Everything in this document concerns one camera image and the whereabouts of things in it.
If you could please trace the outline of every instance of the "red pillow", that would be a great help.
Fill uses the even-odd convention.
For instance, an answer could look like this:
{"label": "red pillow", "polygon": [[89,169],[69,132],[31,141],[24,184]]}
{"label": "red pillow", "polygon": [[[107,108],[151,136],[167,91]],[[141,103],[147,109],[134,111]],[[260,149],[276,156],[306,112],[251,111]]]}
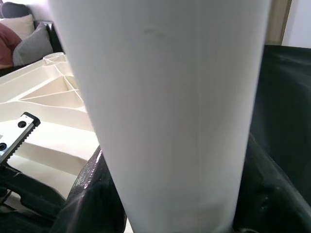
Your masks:
{"label": "red pillow", "polygon": [[14,31],[0,23],[0,69],[13,66],[12,53],[20,42]]}

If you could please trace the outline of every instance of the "white tube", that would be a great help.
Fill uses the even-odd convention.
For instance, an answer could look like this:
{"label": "white tube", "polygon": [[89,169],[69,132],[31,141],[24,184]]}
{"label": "white tube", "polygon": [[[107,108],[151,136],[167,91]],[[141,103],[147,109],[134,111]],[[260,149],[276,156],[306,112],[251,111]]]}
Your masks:
{"label": "white tube", "polygon": [[270,0],[50,6],[134,232],[227,232]]}

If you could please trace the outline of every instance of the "white wall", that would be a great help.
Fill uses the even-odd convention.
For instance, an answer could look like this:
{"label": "white wall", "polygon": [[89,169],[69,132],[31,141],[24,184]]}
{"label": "white wall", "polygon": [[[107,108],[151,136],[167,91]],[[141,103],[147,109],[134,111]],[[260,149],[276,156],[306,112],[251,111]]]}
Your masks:
{"label": "white wall", "polygon": [[311,0],[294,0],[282,45],[311,48]]}
{"label": "white wall", "polygon": [[28,5],[35,19],[51,20],[47,0],[3,0]]}

